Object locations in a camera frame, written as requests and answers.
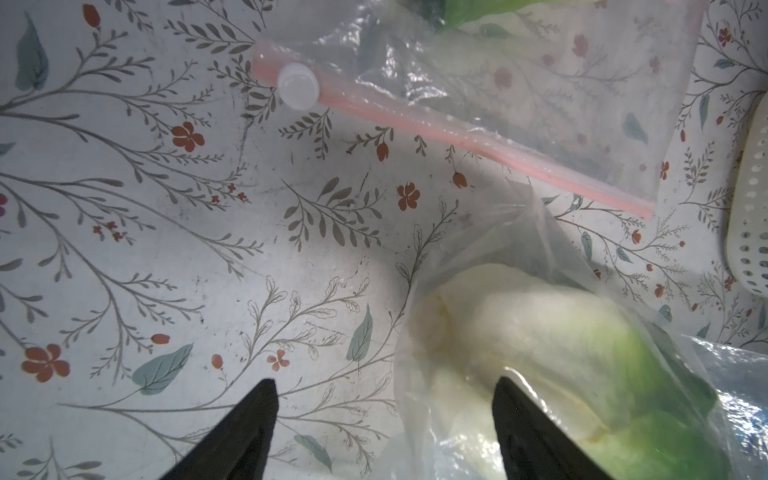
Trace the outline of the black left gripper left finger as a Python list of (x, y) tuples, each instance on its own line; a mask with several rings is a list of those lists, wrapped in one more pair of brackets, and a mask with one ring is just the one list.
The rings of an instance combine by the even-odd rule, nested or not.
[(278, 409), (275, 381), (261, 380), (162, 479), (261, 479)]

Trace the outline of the clear zip-top bag pink seal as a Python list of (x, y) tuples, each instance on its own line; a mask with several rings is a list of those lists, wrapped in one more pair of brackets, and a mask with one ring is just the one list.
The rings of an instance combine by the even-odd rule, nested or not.
[(437, 28), (405, 1), (295, 1), (252, 76), (647, 217), (690, 77), (703, 1), (539, 1)]

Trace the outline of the chinese cabbage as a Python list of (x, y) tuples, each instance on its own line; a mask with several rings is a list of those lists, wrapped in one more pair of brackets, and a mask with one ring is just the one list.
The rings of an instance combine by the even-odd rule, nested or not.
[(611, 299), (502, 264), (453, 276), (408, 333), (443, 458), (506, 477), (492, 396), (507, 377), (615, 479), (728, 479), (713, 389), (670, 338)]
[(539, 0), (417, 0), (404, 4), (437, 28), (457, 28), (496, 14), (516, 12)]

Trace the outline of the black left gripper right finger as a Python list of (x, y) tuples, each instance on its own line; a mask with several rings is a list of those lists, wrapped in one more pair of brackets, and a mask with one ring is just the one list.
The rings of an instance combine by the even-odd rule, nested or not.
[(509, 479), (610, 480), (512, 380), (499, 379), (492, 415)]

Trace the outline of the clear zip-top bag blue seal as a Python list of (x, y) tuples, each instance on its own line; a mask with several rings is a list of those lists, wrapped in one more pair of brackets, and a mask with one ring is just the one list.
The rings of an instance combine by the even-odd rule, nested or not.
[(378, 479), (763, 479), (767, 358), (609, 291), (523, 184), (416, 228)]

